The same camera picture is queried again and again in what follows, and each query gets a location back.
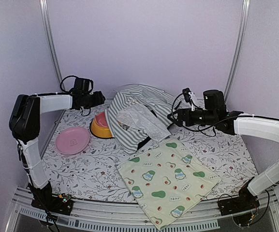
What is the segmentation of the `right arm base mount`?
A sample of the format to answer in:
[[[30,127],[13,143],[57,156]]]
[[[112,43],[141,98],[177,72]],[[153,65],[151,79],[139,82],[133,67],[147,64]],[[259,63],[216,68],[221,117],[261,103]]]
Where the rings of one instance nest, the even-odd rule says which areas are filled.
[[[232,197],[222,194],[217,201],[222,216],[233,215],[247,211],[246,214],[234,216],[233,221],[239,227],[248,227],[252,224],[260,206],[257,196],[253,196],[246,183],[238,192],[238,196]]]

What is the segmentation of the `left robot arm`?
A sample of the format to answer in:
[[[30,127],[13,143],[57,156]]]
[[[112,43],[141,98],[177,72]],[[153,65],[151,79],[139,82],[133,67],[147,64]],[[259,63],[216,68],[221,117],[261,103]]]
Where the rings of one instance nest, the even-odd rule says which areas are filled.
[[[94,91],[90,79],[75,77],[74,86],[66,91],[17,96],[9,120],[9,128],[16,140],[19,160],[29,178],[30,190],[46,210],[56,206],[52,187],[45,175],[38,146],[41,115],[61,110],[91,109],[104,104],[105,96]]]

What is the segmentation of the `avocado print cushion mat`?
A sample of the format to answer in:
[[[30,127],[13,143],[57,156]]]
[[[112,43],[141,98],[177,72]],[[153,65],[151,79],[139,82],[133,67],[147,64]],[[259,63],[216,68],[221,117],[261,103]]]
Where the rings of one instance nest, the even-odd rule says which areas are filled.
[[[175,138],[120,164],[117,169],[159,231],[195,207],[221,181]]]

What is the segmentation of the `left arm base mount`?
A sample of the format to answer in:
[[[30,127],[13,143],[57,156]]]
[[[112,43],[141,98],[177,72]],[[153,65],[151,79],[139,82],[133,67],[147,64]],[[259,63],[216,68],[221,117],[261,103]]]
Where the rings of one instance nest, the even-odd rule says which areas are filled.
[[[36,188],[32,184],[28,184],[28,188],[33,194],[31,206],[67,216],[71,214],[74,203],[72,197],[65,193],[54,196],[50,182],[44,188]]]

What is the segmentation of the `striped fabric pet tent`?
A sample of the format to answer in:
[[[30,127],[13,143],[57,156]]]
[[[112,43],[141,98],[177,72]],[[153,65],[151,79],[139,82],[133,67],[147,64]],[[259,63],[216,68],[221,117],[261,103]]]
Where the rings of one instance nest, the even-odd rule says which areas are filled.
[[[127,155],[137,152],[151,139],[161,142],[171,133],[167,118],[175,98],[164,90],[131,85],[115,94],[105,117],[111,134]]]

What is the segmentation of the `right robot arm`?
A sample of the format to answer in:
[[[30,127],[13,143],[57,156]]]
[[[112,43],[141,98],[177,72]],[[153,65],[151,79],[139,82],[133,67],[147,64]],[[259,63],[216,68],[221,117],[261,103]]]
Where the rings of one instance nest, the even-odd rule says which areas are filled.
[[[279,89],[231,91],[228,107],[248,113],[279,117]],[[173,126],[173,135],[215,174],[221,182],[210,193],[214,199],[223,193],[236,195],[252,176],[264,171],[279,160],[279,143],[250,136],[231,136],[217,132],[208,138]]]

